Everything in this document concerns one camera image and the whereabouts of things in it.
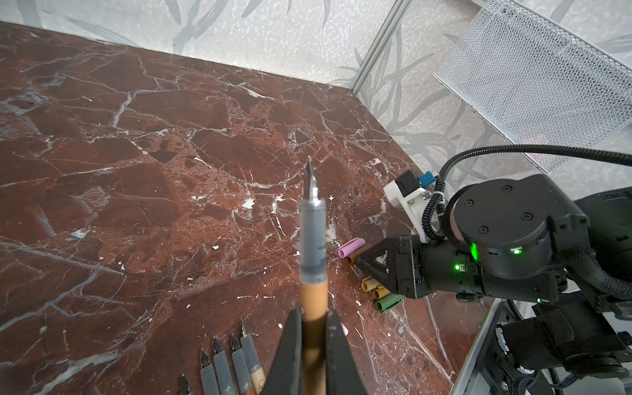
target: white bracket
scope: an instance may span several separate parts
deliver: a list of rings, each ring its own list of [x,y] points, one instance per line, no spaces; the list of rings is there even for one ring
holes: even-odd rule
[[[426,236],[426,233],[422,228],[422,215],[428,205],[428,202],[430,201],[432,192],[424,188],[417,188],[415,191],[404,197],[402,196],[395,181],[391,181],[384,187],[384,193],[393,207],[404,209],[406,215],[410,219],[410,222],[413,223],[415,230],[419,234],[419,240],[421,240],[422,243],[428,243],[428,236]],[[436,220],[437,213],[434,213],[432,214],[431,221]]]

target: cable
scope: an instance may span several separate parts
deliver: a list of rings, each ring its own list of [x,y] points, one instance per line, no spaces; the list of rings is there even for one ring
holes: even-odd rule
[[[511,313],[514,315],[514,318],[516,319],[516,321],[522,321],[522,314],[520,314],[520,311],[518,311],[518,307],[516,307],[516,304],[513,300],[511,299],[507,299],[507,304],[509,305],[509,309],[511,310]]]
[[[457,250],[461,250],[464,252],[469,252],[470,246],[468,246],[467,243],[465,243],[464,241],[461,241],[456,238],[456,235],[454,234],[454,231],[452,229],[452,224],[450,223],[450,215],[452,212],[452,208],[456,204],[456,201],[459,200],[459,197],[461,197],[461,195],[464,194],[466,190],[470,189],[472,186],[475,186],[475,185],[476,184],[465,186],[461,188],[457,193],[455,193],[452,199],[450,199],[450,201],[448,202],[446,206],[446,211],[444,215],[441,217],[441,221],[439,221],[441,223],[441,229],[444,230],[446,237],[450,241],[450,243],[452,243],[452,245]]]
[[[563,252],[560,261],[564,266],[570,266],[577,275],[601,292],[621,300],[632,299],[632,283],[619,280],[606,273],[595,258],[583,248]]]
[[[443,192],[446,188],[447,174],[460,161],[478,155],[497,154],[501,152],[524,152],[531,154],[549,154],[563,155],[583,159],[591,159],[594,161],[608,162],[614,164],[622,164],[624,166],[632,166],[632,155],[620,152],[611,152],[603,150],[594,150],[579,147],[563,147],[559,145],[539,145],[539,144],[516,144],[516,145],[493,145],[490,147],[480,147],[464,151],[451,157],[439,171],[437,181],[435,183],[435,191]],[[435,241],[443,240],[446,235],[441,229],[435,231],[432,228],[432,214],[436,210],[441,210],[439,204],[441,202],[439,194],[433,193],[430,202],[426,206],[422,215],[422,228],[426,235]]]
[[[549,376],[551,376],[551,382],[555,386],[559,386],[559,376],[557,375],[557,370],[553,368],[549,368]],[[564,391],[561,388],[555,388],[555,395],[564,395]]]
[[[534,381],[534,380],[538,380],[541,381],[547,385],[549,385],[551,388],[553,388],[554,390],[561,390],[562,388],[567,388],[569,387],[571,384],[574,384],[577,380],[578,377],[575,376],[575,374],[569,374],[568,376],[566,376],[559,384],[551,384],[550,382],[546,381],[546,380],[542,380],[538,377],[536,377],[537,373],[534,373],[533,375],[530,376],[522,376],[522,377],[518,377],[517,379],[513,380],[513,388],[514,391],[517,390],[520,386],[521,381],[523,380],[530,380],[530,381]]]

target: green led light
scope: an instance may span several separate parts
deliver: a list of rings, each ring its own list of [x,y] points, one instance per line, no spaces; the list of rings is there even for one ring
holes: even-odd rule
[[[478,248],[474,243],[472,243],[472,247],[470,247],[470,254],[472,254],[472,258],[478,262]]]

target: marble table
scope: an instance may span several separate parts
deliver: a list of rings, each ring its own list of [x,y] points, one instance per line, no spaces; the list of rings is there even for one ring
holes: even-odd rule
[[[201,394],[240,320],[265,370],[298,290],[308,156],[330,304],[371,394],[447,394],[489,306],[387,314],[336,258],[412,231],[382,187],[413,163],[343,88],[0,24],[0,386]]]

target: wall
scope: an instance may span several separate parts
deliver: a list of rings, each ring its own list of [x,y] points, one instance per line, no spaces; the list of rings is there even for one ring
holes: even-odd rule
[[[606,5],[606,9],[599,9],[591,0],[524,0],[523,3],[561,21],[562,25],[567,24],[567,28],[582,29],[586,40],[616,52],[619,59],[632,56],[629,0],[599,3]],[[506,143],[432,77],[478,10],[470,0],[415,1],[358,93],[420,169],[436,173],[458,152]],[[582,15],[589,20],[585,24],[581,22]],[[629,129],[615,133],[598,148],[632,152],[631,133]],[[447,189],[455,190],[485,179],[522,178],[537,172],[520,154],[486,155],[458,164],[449,175]],[[552,174],[572,198],[626,186],[631,176],[621,166],[578,159],[570,160]],[[594,182],[587,183],[587,178]]]
[[[348,84],[394,0],[4,0],[0,19]]]

